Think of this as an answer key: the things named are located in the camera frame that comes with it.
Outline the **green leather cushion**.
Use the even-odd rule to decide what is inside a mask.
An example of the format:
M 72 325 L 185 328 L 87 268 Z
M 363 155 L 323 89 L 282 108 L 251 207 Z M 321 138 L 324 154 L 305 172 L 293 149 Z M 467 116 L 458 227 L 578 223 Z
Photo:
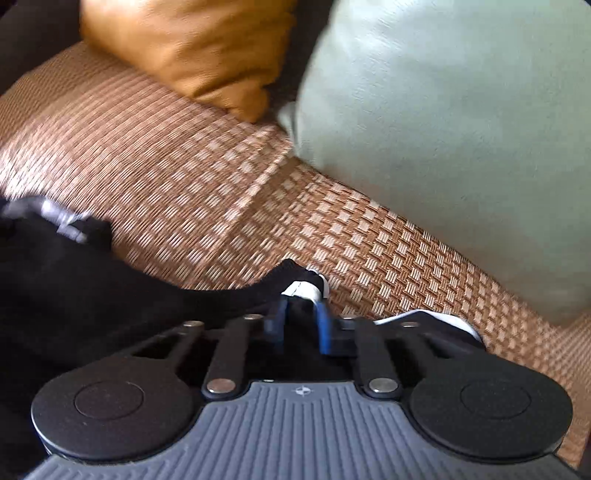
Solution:
M 280 124 L 547 321 L 589 310 L 587 2 L 335 2 Z

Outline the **black white-striped track jacket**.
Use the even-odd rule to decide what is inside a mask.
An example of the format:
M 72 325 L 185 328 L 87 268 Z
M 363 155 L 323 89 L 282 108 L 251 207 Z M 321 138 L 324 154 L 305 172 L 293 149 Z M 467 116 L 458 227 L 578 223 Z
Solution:
M 184 290 L 110 248 L 106 222 L 1 204 L 1 463 L 24 479 L 493 479 L 547 452 L 502 444 L 514 368 L 464 324 L 337 317 L 342 355 L 322 355 L 320 274 Z

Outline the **orange leather cushion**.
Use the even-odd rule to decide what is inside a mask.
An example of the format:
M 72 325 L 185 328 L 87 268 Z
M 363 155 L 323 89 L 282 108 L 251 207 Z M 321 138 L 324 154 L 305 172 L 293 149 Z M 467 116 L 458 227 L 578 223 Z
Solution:
M 83 1 L 84 40 L 176 93 L 259 121 L 280 76 L 293 1 Z

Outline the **woven brown seat mat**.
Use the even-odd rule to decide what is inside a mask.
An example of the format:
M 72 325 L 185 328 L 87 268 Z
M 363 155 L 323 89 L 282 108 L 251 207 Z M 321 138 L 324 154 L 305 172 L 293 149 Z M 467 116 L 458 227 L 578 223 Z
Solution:
M 462 317 L 495 354 L 568 391 L 560 453 L 581 461 L 589 318 L 546 322 L 450 247 L 295 159 L 274 124 L 198 105 L 77 44 L 2 96 L 1 191 L 111 220 L 121 257 L 184 288 L 236 287 L 290 258 L 328 277 L 339 314 Z

